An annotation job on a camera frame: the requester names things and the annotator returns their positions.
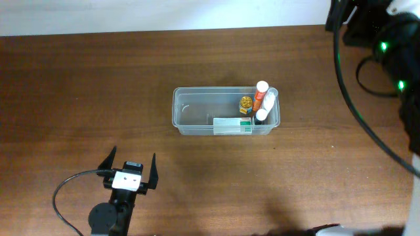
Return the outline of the white spray bottle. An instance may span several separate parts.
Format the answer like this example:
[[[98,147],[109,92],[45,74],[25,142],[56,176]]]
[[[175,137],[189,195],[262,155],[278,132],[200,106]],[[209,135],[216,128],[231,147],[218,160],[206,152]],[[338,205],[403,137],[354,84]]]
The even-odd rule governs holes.
[[[261,109],[265,109],[267,113],[270,113],[271,109],[275,104],[277,96],[278,91],[274,87],[269,88],[262,101]]]

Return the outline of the gold lid small jar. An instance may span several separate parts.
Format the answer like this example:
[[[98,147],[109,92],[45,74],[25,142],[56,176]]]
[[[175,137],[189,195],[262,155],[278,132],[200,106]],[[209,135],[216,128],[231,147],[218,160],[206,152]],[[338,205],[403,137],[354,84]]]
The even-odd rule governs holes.
[[[251,113],[253,109],[253,99],[249,96],[243,96],[239,102],[239,111],[242,114]]]

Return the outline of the dark bottle white cap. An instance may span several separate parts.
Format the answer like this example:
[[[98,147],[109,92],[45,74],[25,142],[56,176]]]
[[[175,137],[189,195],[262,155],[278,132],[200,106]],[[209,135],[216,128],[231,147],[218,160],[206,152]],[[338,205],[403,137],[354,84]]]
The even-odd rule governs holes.
[[[268,112],[261,108],[254,115],[254,125],[263,125],[268,116]]]

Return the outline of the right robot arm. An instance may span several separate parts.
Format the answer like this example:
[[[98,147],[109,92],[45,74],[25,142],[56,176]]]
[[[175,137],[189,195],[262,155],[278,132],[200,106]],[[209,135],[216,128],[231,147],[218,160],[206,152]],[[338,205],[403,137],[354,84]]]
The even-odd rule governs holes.
[[[333,34],[333,59],[337,82],[351,114],[367,135],[393,161],[413,176],[409,216],[402,226],[355,229],[340,224],[315,227],[315,236],[418,235],[419,234],[419,1],[418,0],[332,0],[325,30]],[[360,83],[366,93],[400,100],[398,110],[408,135],[411,162],[405,161],[380,139],[353,104],[341,69],[340,44],[367,48],[371,54],[358,63],[355,78],[364,64],[373,62],[385,75],[374,82],[390,89],[374,90]]]

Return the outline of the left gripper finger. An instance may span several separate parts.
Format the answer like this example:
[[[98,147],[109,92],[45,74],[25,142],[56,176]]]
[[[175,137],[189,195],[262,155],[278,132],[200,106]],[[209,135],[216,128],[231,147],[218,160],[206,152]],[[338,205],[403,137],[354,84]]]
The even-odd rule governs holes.
[[[150,175],[148,180],[148,189],[156,189],[158,184],[159,176],[156,165],[156,154],[153,154],[152,164],[150,167]]]
[[[98,166],[98,170],[111,170],[116,155],[117,146],[114,146],[110,154]]]

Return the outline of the orange tablet tube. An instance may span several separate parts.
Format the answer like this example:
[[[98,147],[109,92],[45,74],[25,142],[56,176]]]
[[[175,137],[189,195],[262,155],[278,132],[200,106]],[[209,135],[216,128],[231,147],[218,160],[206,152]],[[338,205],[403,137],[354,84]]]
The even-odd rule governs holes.
[[[266,81],[259,81],[256,84],[256,91],[253,98],[253,111],[260,109],[263,99],[269,89],[269,85]]]

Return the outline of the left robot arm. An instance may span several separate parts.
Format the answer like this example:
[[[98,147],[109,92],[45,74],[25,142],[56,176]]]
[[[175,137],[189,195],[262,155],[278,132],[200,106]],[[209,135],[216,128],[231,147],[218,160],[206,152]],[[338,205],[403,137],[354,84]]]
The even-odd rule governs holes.
[[[112,192],[109,201],[97,204],[89,213],[91,235],[128,235],[137,195],[146,195],[158,184],[155,157],[152,158],[149,179],[143,182],[143,165],[140,163],[126,161],[122,168],[112,167],[116,150],[114,147],[97,168],[104,188]]]

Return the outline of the white Panadol box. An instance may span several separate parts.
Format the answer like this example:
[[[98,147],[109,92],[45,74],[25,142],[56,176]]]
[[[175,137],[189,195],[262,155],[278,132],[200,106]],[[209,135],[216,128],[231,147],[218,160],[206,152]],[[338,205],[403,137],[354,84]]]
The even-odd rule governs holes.
[[[251,135],[252,120],[250,117],[214,118],[214,135]]]

